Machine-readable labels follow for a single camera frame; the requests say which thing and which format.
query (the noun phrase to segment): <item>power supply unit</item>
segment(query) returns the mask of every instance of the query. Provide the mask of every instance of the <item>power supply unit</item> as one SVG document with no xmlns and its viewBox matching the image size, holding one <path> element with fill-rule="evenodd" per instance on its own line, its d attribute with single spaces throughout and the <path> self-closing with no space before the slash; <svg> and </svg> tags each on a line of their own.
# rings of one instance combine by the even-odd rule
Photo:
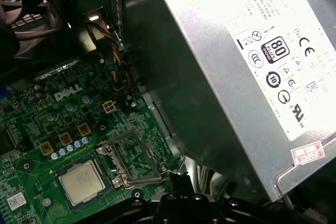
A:
<svg viewBox="0 0 336 224">
<path fill-rule="evenodd" d="M 187 156 L 272 201 L 336 156 L 336 0 L 117 3 Z"/>
</svg>

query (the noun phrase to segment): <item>motherboard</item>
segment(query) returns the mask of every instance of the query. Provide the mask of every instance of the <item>motherboard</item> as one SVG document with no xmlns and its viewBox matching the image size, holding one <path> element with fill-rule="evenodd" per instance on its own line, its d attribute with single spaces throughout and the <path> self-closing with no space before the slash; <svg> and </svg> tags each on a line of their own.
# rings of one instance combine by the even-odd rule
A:
<svg viewBox="0 0 336 224">
<path fill-rule="evenodd" d="M 0 98 L 0 223 L 76 223 L 169 189 L 175 158 L 134 81 L 72 58 Z"/>
</svg>

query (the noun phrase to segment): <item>capacitor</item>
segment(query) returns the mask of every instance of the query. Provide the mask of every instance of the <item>capacitor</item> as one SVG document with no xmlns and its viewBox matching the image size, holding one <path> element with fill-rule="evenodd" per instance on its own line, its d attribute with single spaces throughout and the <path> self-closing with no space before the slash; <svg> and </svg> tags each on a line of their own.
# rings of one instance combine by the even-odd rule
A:
<svg viewBox="0 0 336 224">
<path fill-rule="evenodd" d="M 34 90 L 41 91 L 41 92 L 46 92 L 47 91 L 47 86 L 35 85 Z"/>
<path fill-rule="evenodd" d="M 68 152 L 73 152 L 75 150 L 75 148 L 74 148 L 74 146 L 72 145 L 72 144 L 69 144 L 68 146 L 67 146 L 67 151 Z"/>
<path fill-rule="evenodd" d="M 47 93 L 36 93 L 35 98 L 41 100 L 47 100 L 49 95 Z"/>
<path fill-rule="evenodd" d="M 82 141 L 81 141 L 81 140 L 77 140 L 77 141 L 75 141 L 75 142 L 74 142 L 74 146 L 75 146 L 75 148 L 80 148 L 80 147 L 82 147 L 82 146 L 83 146 Z"/>
<path fill-rule="evenodd" d="M 68 151 L 65 148 L 59 149 L 58 154 L 60 156 L 65 156 L 68 153 Z"/>
<path fill-rule="evenodd" d="M 42 206 L 49 207 L 51 205 L 51 199 L 45 198 L 42 200 Z"/>
<path fill-rule="evenodd" d="M 75 105 L 75 104 L 72 103 L 72 102 L 68 102 L 68 103 L 65 104 L 65 109 L 66 109 L 67 111 L 75 111 L 76 108 L 77 108 L 77 105 Z"/>
<path fill-rule="evenodd" d="M 30 95 L 30 96 L 28 96 L 28 97 L 27 97 L 27 101 L 28 101 L 28 102 L 34 102 L 34 101 L 36 101 L 35 96 L 34 96 L 34 95 Z"/>
<path fill-rule="evenodd" d="M 47 121 L 56 121 L 58 119 L 58 113 L 57 112 L 49 112 L 46 114 Z"/>
<path fill-rule="evenodd" d="M 93 98 L 89 95 L 83 95 L 82 97 L 82 102 L 85 103 L 85 104 L 89 104 L 93 101 Z"/>
<path fill-rule="evenodd" d="M 137 105 L 136 102 L 132 102 L 132 103 L 131 103 L 131 107 L 132 107 L 132 108 L 136 108 L 137 106 L 138 106 L 138 105 Z"/>
<path fill-rule="evenodd" d="M 59 159 L 60 158 L 60 156 L 59 156 L 59 154 L 58 153 L 56 153 L 56 152 L 53 152 L 52 154 L 51 154 L 51 159 L 53 159 L 53 160 L 57 160 L 57 159 Z"/>
<path fill-rule="evenodd" d="M 10 97 L 10 94 L 8 87 L 0 87 L 0 99 Z"/>
<path fill-rule="evenodd" d="M 82 143 L 83 144 L 88 144 L 88 143 L 90 143 L 90 141 L 91 141 L 91 138 L 88 137 L 88 136 L 85 136 L 85 137 L 82 138 Z"/>
</svg>

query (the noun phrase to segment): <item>white label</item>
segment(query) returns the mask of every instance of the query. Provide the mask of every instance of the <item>white label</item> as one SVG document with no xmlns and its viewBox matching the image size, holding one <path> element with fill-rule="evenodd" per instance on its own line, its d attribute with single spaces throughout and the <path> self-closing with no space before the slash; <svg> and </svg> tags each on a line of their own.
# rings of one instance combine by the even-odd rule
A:
<svg viewBox="0 0 336 224">
<path fill-rule="evenodd" d="M 305 165 L 325 157 L 321 141 L 291 150 L 294 165 Z"/>
<path fill-rule="evenodd" d="M 78 84 L 75 84 L 75 88 L 69 87 L 68 89 L 64 89 L 62 92 L 57 92 L 54 94 L 56 101 L 62 100 L 64 97 L 68 97 L 71 94 L 76 94 L 79 91 L 82 91 L 83 88 L 79 87 Z"/>
<path fill-rule="evenodd" d="M 7 202 L 12 211 L 27 203 L 25 196 L 23 196 L 23 193 L 18 193 L 14 196 L 11 196 L 7 199 Z"/>
<path fill-rule="evenodd" d="M 288 139 L 321 125 L 336 100 L 336 53 L 307 0 L 234 0 L 228 12 L 226 27 Z"/>
</svg>

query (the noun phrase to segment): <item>red stamp label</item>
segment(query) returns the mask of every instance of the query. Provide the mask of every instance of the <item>red stamp label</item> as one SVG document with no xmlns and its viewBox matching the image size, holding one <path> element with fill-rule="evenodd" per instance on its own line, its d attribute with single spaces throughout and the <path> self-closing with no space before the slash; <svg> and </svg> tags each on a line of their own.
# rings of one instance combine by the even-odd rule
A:
<svg viewBox="0 0 336 224">
<path fill-rule="evenodd" d="M 294 165 L 305 165 L 309 162 L 325 157 L 321 141 L 307 144 L 305 146 L 291 150 Z"/>
</svg>

